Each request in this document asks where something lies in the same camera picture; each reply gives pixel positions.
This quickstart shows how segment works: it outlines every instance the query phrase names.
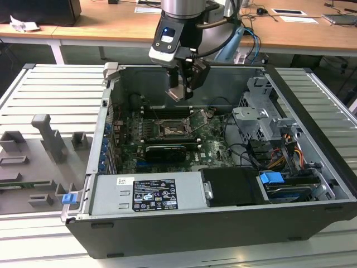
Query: paper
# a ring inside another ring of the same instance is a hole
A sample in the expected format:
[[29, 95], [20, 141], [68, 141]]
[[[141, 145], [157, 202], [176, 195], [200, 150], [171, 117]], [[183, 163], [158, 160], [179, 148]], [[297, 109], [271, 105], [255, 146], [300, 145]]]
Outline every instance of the paper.
[[11, 27], [13, 27], [18, 32], [36, 31], [40, 29], [35, 22], [22, 22], [13, 18], [12, 16], [10, 16], [10, 18]]
[[151, 8], [151, 7], [136, 7], [135, 13], [161, 14], [161, 9], [160, 8]]
[[313, 18], [304, 18], [304, 17], [288, 17], [280, 16], [280, 18], [285, 22], [300, 22], [300, 23], [317, 23]]

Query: floor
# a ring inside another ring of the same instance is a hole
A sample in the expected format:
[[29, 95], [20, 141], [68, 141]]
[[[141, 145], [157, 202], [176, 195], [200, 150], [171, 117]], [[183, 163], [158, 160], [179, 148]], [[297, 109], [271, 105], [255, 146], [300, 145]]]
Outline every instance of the floor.
[[[49, 46], [13, 44], [8, 47], [4, 47], [0, 54], [0, 95], [6, 91], [25, 63], [55, 63]], [[106, 47], [106, 60], [100, 59], [97, 47], [64, 46], [62, 49], [68, 64], [103, 64], [106, 61], [118, 61], [122, 64], [149, 64], [151, 62], [148, 57], [148, 49]], [[268, 58], [269, 63], [274, 66], [289, 67], [293, 55], [261, 54], [260, 57]], [[311, 67], [314, 60], [316, 60], [315, 57], [304, 56], [300, 59], [299, 66]], [[357, 58], [346, 58], [346, 60], [348, 68], [343, 74], [340, 69], [343, 61], [336, 57], [324, 57], [320, 62], [320, 66], [314, 69], [315, 74], [334, 93], [339, 91], [346, 78], [350, 76], [352, 70], [357, 66]], [[348, 90], [352, 90], [356, 85], [357, 71], [345, 84], [339, 94], [339, 98], [344, 98]]]

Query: blue latch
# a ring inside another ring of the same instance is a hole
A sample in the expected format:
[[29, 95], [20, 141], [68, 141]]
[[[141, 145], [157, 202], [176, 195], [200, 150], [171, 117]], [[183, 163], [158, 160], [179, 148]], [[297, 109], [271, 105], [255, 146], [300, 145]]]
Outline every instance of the blue latch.
[[63, 205], [75, 205], [77, 203], [78, 194], [64, 194], [62, 197]]
[[262, 183], [284, 183], [284, 178], [280, 172], [264, 172], [260, 175]]

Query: black computer case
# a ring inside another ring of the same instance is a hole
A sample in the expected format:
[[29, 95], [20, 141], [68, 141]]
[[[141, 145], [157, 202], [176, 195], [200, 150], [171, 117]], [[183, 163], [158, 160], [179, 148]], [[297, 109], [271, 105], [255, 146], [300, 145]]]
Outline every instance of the black computer case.
[[39, 25], [73, 26], [80, 14], [79, 0], [0, 0], [0, 23], [9, 23], [11, 15]]

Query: motherboard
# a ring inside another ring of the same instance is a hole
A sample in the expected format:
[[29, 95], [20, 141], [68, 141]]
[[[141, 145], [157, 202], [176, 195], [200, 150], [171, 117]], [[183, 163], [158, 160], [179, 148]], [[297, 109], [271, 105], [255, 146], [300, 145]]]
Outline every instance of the motherboard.
[[223, 117], [208, 108], [123, 111], [113, 123], [118, 173], [234, 166], [223, 139]]

